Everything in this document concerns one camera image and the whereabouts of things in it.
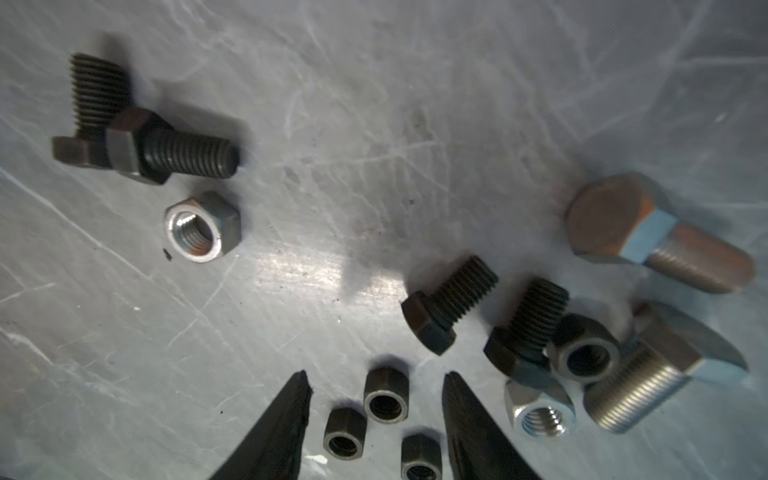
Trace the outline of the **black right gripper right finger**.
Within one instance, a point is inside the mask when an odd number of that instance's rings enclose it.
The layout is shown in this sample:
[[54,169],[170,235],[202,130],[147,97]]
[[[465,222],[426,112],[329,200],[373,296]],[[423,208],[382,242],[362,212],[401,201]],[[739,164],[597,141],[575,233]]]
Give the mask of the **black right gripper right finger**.
[[444,377],[442,409],[455,479],[540,479],[458,372]]

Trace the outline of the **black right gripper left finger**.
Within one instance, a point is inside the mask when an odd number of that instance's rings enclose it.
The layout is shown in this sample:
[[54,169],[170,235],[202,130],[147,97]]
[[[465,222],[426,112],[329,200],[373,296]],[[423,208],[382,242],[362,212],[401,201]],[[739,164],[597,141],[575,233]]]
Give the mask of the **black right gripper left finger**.
[[211,479],[296,479],[311,396],[307,374],[294,373]]

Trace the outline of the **black hex nut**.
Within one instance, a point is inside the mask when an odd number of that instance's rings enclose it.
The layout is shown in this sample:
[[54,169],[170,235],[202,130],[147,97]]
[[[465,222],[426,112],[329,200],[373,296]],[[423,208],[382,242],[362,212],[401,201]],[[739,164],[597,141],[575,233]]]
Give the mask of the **black hex nut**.
[[401,444],[401,478],[403,480],[441,480],[440,444],[421,433],[404,438]]
[[327,420],[323,446],[339,460],[356,460],[364,452],[367,417],[354,408],[333,409]]
[[363,404],[366,414],[382,424],[404,421],[409,413],[410,384],[401,371],[382,366],[368,372]]

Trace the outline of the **silver hex nut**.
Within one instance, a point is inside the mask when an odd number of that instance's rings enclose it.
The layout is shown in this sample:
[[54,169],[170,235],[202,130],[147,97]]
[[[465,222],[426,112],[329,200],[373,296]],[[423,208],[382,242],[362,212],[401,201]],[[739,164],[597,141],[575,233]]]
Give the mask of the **silver hex nut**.
[[576,409],[557,380],[532,388],[510,380],[505,385],[505,407],[512,427],[533,438],[557,438],[576,428]]
[[172,247],[197,264],[225,256],[242,240],[239,211],[213,191],[168,207],[164,229]]
[[587,316],[566,314],[546,353],[562,377],[592,384],[609,375],[620,362],[618,340],[600,322]]

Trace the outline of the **silver hex bolt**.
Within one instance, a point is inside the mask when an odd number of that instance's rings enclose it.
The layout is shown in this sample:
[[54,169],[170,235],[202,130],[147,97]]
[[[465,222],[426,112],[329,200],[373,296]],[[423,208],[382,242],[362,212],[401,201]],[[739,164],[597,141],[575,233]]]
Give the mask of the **silver hex bolt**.
[[749,373],[732,343],[674,307],[650,301],[634,319],[643,329],[626,344],[618,367],[583,396],[589,417],[613,434],[632,429],[692,380],[728,386]]
[[661,187],[629,172],[581,189],[565,216],[574,254],[593,263],[631,263],[692,288],[728,294],[756,273],[744,250],[676,215]]

